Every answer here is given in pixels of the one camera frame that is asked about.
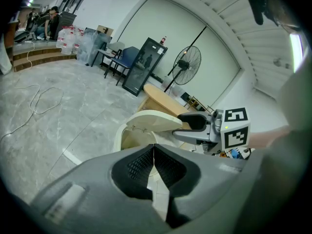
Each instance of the wooden table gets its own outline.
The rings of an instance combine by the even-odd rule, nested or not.
[[[176,100],[171,98],[159,88],[151,84],[146,84],[144,85],[143,89],[147,97],[137,109],[138,112],[145,109],[151,109],[161,111],[174,117],[189,112],[189,110],[187,110],[180,103],[178,103]],[[191,128],[188,123],[184,122],[183,129]]]

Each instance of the wooden stairs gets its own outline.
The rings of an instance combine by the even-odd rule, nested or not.
[[[14,53],[14,72],[31,67],[31,63],[27,60],[28,51],[30,51],[28,54],[28,59],[32,62],[33,66],[57,60],[68,60],[76,58],[76,54],[62,54],[61,49],[56,48],[55,46],[35,48],[34,50],[31,48],[30,50],[22,50],[20,52]]]

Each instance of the blue chair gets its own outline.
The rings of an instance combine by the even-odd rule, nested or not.
[[[132,66],[133,62],[135,61],[139,51],[140,50],[135,48],[135,47],[129,47],[129,48],[126,48],[122,51],[122,58],[121,59],[112,58],[111,63],[109,64],[107,70],[105,71],[105,74],[104,74],[105,77],[104,78],[106,78],[107,73],[108,73],[113,62],[117,64],[117,66],[114,69],[113,76],[115,75],[115,72],[116,72],[118,66],[123,67],[122,73],[121,73],[121,75],[120,75],[120,77],[116,83],[116,86],[117,86],[120,79],[121,79],[123,72],[126,70],[126,68],[131,68],[131,66]]]

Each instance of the toilet lid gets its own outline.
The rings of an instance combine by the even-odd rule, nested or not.
[[[144,110],[132,115],[126,123],[129,127],[161,132],[182,127],[182,121],[174,116],[155,110]]]

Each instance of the marble floor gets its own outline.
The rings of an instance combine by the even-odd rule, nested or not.
[[[145,98],[144,92],[133,96],[121,87],[122,83],[115,86],[118,75],[113,77],[109,72],[104,79],[104,71],[77,60],[62,60],[0,77],[0,137],[22,125],[31,115],[29,103],[38,87],[16,89],[15,86],[39,84],[39,94],[55,87],[41,96],[37,112],[45,111],[61,99],[60,105],[44,114],[34,114],[25,126],[0,143],[4,182],[26,203],[77,164],[111,153],[118,127],[136,112]],[[180,143],[169,135],[159,133],[159,143],[178,146]],[[152,178],[149,187],[158,199],[154,206],[165,212],[168,189],[161,180]]]

